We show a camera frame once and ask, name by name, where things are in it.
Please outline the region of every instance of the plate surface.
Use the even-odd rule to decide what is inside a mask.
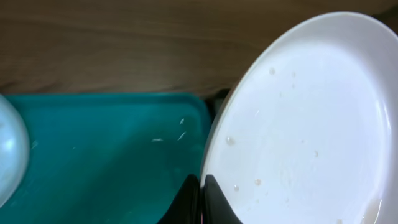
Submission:
[[[18,112],[0,96],[0,208],[21,182],[29,159],[29,139]]]
[[[243,223],[393,223],[398,39],[357,13],[314,17],[248,70],[209,138]]]

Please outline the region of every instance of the wood grain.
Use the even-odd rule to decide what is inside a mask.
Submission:
[[[303,20],[329,11],[380,14],[396,3],[0,1],[0,92],[206,96],[231,87],[272,41]],[[384,20],[397,24],[394,13]]]

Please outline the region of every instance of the white plate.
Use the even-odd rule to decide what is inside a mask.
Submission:
[[[0,96],[0,208],[21,182],[29,158],[29,138],[18,112]]]
[[[396,223],[398,38],[335,12],[256,60],[213,127],[203,164],[243,223]]]

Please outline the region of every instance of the black object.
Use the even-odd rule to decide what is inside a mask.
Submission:
[[[194,175],[188,175],[158,224],[201,224],[202,212],[204,224],[242,223],[212,175],[206,176],[204,188],[199,185]]]

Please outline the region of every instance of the teal plastic bin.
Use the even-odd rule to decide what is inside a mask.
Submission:
[[[199,176],[210,117],[186,94],[11,95],[32,149],[0,223],[156,223]]]

